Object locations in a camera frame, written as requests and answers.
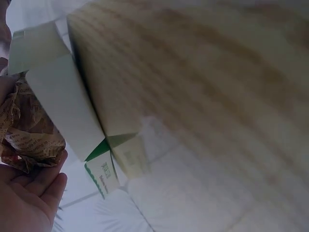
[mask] crumpled paper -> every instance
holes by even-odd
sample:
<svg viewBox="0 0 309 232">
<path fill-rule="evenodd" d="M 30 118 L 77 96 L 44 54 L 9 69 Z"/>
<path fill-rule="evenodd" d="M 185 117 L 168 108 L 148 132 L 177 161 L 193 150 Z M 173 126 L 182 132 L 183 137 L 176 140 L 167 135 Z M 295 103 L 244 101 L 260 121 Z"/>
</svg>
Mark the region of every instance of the crumpled paper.
<svg viewBox="0 0 309 232">
<path fill-rule="evenodd" d="M 0 107 L 2 162 L 26 173 L 34 166 L 58 165 L 66 143 L 25 80 L 18 74 L 14 92 Z"/>
</svg>

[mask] hand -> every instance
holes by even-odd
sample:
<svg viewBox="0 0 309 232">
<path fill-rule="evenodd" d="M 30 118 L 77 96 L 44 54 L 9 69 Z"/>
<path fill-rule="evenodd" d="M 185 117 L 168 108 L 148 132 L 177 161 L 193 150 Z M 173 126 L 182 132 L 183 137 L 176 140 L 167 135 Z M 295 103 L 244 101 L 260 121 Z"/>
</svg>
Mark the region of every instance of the hand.
<svg viewBox="0 0 309 232">
<path fill-rule="evenodd" d="M 60 164 L 26 175 L 0 165 L 0 228 L 2 232 L 50 232 L 62 198 L 67 176 Z"/>
</svg>

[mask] cardboard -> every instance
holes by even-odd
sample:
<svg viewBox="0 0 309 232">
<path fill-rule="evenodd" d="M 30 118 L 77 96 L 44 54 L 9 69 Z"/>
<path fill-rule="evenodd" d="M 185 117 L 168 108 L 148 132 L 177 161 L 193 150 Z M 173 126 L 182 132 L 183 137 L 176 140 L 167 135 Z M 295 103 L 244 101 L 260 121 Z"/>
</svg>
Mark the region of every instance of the cardboard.
<svg viewBox="0 0 309 232">
<path fill-rule="evenodd" d="M 105 136 L 54 22 L 14 33 L 9 74 L 23 71 L 28 71 L 26 80 L 51 120 L 84 161 Z"/>
</svg>

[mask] cardboard box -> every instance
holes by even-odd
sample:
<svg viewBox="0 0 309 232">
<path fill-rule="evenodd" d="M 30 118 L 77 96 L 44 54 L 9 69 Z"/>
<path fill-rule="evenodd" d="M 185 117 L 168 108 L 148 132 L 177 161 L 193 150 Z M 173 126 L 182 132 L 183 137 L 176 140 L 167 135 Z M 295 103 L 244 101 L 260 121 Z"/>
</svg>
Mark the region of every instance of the cardboard box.
<svg viewBox="0 0 309 232">
<path fill-rule="evenodd" d="M 26 80 L 36 97 L 80 161 L 86 161 L 105 198 L 119 187 L 110 148 L 55 23 L 15 32 L 10 52 L 9 74 L 28 71 Z"/>
</svg>

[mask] wooden board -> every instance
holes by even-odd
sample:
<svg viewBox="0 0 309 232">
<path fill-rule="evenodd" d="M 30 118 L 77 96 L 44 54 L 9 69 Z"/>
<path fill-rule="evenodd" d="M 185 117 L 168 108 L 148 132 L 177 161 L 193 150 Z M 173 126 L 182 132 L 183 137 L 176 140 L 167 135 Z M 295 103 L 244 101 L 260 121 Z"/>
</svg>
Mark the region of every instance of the wooden board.
<svg viewBox="0 0 309 232">
<path fill-rule="evenodd" d="M 150 123 L 157 136 L 143 146 L 176 139 L 205 169 L 216 163 L 217 185 L 196 176 L 205 191 L 216 195 L 229 178 L 244 189 L 239 210 L 223 207 L 218 226 L 205 218 L 205 231 L 308 230 L 305 18 L 272 4 L 100 0 L 71 14 L 69 28 L 107 136 L 147 136 L 145 120 L 155 118 L 173 138 Z"/>
</svg>

